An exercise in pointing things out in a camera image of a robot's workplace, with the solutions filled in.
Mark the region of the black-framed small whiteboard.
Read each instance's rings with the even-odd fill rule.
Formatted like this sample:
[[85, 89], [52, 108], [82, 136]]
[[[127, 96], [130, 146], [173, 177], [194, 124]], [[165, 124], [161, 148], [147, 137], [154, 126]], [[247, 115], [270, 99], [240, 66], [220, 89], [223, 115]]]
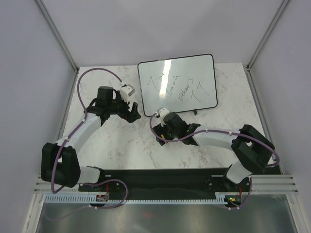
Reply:
[[181, 113], [218, 105], [212, 54], [141, 62], [138, 77], [147, 117], [161, 107]]

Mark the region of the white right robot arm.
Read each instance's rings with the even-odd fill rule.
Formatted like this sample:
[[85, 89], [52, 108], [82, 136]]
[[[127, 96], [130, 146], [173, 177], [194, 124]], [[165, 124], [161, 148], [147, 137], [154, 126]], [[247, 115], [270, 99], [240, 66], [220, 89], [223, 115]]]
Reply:
[[188, 124], [177, 113], [165, 108], [157, 110], [152, 118], [160, 123], [150, 129], [160, 145], [181, 142], [193, 146], [214, 146], [232, 151], [237, 162], [230, 165], [222, 179], [223, 188], [234, 191], [243, 179], [263, 174], [268, 167], [279, 164], [275, 146], [251, 125], [240, 129], [207, 128], [201, 124]]

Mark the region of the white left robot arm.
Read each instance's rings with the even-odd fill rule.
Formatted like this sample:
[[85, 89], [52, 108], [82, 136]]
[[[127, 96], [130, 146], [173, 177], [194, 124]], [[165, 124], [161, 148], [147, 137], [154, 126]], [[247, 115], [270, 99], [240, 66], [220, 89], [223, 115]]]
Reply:
[[129, 101], [134, 92], [131, 85], [124, 85], [118, 91], [108, 86], [99, 87], [97, 97], [84, 110], [82, 119], [70, 134], [43, 146], [41, 179], [64, 187], [89, 183], [95, 191], [104, 190], [106, 179], [100, 176], [100, 169], [80, 166], [78, 153], [111, 115], [118, 115], [129, 123], [140, 119], [138, 104]]

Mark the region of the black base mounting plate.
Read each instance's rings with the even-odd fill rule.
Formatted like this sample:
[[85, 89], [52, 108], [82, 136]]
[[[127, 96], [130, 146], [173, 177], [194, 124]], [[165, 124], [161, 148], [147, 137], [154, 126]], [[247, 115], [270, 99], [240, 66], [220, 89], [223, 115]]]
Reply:
[[249, 191], [250, 181], [239, 184], [224, 180], [225, 168], [101, 170], [98, 186], [82, 185], [82, 192], [108, 191], [119, 199], [153, 196], [161, 198], [208, 198], [219, 193]]

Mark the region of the aluminium left corner post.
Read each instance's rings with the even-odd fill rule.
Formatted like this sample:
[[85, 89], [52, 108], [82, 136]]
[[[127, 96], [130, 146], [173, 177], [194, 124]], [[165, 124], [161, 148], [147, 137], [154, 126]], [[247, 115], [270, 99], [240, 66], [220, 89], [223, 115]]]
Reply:
[[65, 55], [67, 61], [69, 62], [71, 68], [73, 69], [73, 71], [75, 72], [75, 74], [78, 73], [79, 68], [76, 64], [76, 62], [74, 61], [65, 41], [63, 40], [56, 24], [54, 23], [46, 5], [44, 4], [44, 1], [42, 0], [34, 0], [34, 3], [37, 5], [39, 11], [41, 12], [41, 14], [43, 15], [43, 18], [45, 19], [49, 29], [51, 30], [58, 46], [60, 47], [61, 51], [63, 52], [63, 54]]

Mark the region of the aluminium corner post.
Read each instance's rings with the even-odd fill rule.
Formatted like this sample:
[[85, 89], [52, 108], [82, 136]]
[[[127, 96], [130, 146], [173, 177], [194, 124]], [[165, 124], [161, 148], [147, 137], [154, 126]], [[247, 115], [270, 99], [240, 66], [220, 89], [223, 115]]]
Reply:
[[43, 18], [45, 19], [49, 29], [51, 30], [58, 46], [60, 47], [61, 51], [63, 52], [63, 54], [65, 55], [67, 61], [69, 62], [71, 68], [73, 69], [73, 71], [75, 72], [75, 74], [78, 73], [79, 68], [76, 64], [76, 62], [74, 61], [65, 41], [63, 40], [56, 24], [54, 23], [46, 5], [44, 4], [44, 1], [42, 0], [34, 0], [34, 3], [37, 5], [39, 11], [41, 12], [41, 14], [43, 15]]
[[244, 68], [246, 69], [247, 72], [250, 72], [251, 68], [255, 64], [257, 58], [259, 57], [260, 53], [264, 49], [266, 43], [268, 42], [270, 36], [276, 29], [279, 21], [281, 20], [283, 14], [285, 13], [287, 7], [290, 5], [292, 1], [291, 0], [282, 0], [279, 7], [277, 8], [273, 18], [271, 19], [267, 29], [265, 30], [262, 38], [259, 41], [259, 44], [257, 45], [253, 55], [250, 58], [250, 61], [244, 65]]

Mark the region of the aluminium frame rail front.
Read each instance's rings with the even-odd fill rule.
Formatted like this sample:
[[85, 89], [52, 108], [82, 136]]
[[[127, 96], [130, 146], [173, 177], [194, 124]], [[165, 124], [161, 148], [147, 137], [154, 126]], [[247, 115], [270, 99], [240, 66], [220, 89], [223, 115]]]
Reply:
[[[58, 194], [77, 194], [78, 184], [73, 188], [65, 187]], [[298, 194], [295, 181], [292, 175], [252, 175], [252, 194], [256, 195], [270, 195], [270, 194]], [[37, 180], [35, 185], [35, 194], [50, 194], [50, 183], [42, 181], [41, 178]]]

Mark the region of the aluminium right corner post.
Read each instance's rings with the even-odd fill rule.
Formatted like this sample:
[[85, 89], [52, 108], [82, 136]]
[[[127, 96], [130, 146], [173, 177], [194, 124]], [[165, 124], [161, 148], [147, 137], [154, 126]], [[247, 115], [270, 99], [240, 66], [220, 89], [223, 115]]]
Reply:
[[279, 21], [281, 20], [283, 14], [285, 13], [287, 7], [290, 5], [292, 1], [291, 0], [282, 0], [279, 7], [277, 8], [273, 18], [271, 19], [267, 29], [265, 30], [262, 38], [259, 41], [259, 44], [257, 45], [253, 55], [250, 58], [250, 61], [244, 65], [244, 68], [246, 69], [247, 72], [250, 72], [251, 68], [255, 64], [257, 58], [259, 57], [260, 53], [264, 49], [266, 43], [268, 42], [270, 36], [276, 29]]

